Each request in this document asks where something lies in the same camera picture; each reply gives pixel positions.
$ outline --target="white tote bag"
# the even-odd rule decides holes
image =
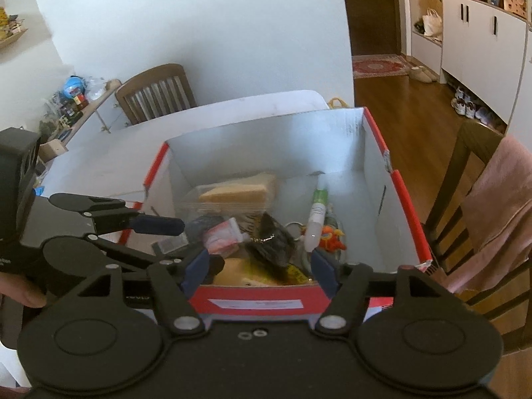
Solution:
[[[423,15],[423,25],[427,37],[437,37],[443,33],[442,17],[434,9],[428,9],[427,14]]]

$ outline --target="metal screw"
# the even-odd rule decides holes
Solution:
[[[257,328],[256,330],[253,330],[253,335],[255,337],[264,337],[268,335],[268,330]]]
[[[251,340],[253,339],[253,335],[250,332],[240,332],[238,338],[242,340]]]
[[[178,330],[194,330],[200,326],[200,320],[196,317],[179,317],[174,321],[174,327]]]
[[[328,330],[339,330],[347,325],[347,321],[338,315],[320,318],[320,325]]]

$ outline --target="red patterned rug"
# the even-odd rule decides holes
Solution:
[[[408,75],[410,67],[405,58],[399,55],[353,57],[353,76],[355,79]]]

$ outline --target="wooden chair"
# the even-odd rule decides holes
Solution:
[[[456,254],[459,248],[462,248],[463,250],[464,244],[469,239],[469,232],[467,229],[464,229],[454,241],[450,243],[447,249],[442,250],[441,243],[443,239],[450,235],[451,232],[456,232],[458,229],[456,227],[461,221],[462,209],[458,207],[446,224],[441,223],[443,215],[458,187],[470,154],[475,154],[484,165],[487,165],[502,138],[501,134],[474,120],[468,120],[460,127],[458,139],[454,146],[453,155],[447,168],[445,178],[424,225],[425,235],[432,250],[434,261],[438,266],[441,266],[446,273],[454,272],[458,267],[469,260],[473,256],[473,250],[470,250],[466,255],[461,257],[450,269],[447,268],[446,264],[449,258],[453,254]],[[440,223],[443,226],[443,229],[438,233],[436,228]],[[470,306],[474,306],[485,301],[526,271],[529,272],[530,283],[532,284],[531,267],[530,259],[526,260],[525,263],[508,273],[494,288],[474,295],[466,300],[466,303]],[[532,346],[532,304],[530,304],[532,288],[530,286],[528,288],[529,289],[525,290],[517,297],[503,302],[496,308],[484,313],[486,318],[493,321],[520,304],[526,301],[529,302],[525,325],[503,335],[504,354],[514,353]]]
[[[143,71],[122,85],[115,96],[132,124],[197,106],[185,70],[179,64]]]

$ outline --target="spray bottle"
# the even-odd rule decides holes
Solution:
[[[325,174],[318,176],[318,185],[312,197],[312,208],[310,209],[309,222],[305,231],[305,250],[312,252],[318,247],[321,239],[321,231],[324,228],[325,214],[327,212],[327,185]]]

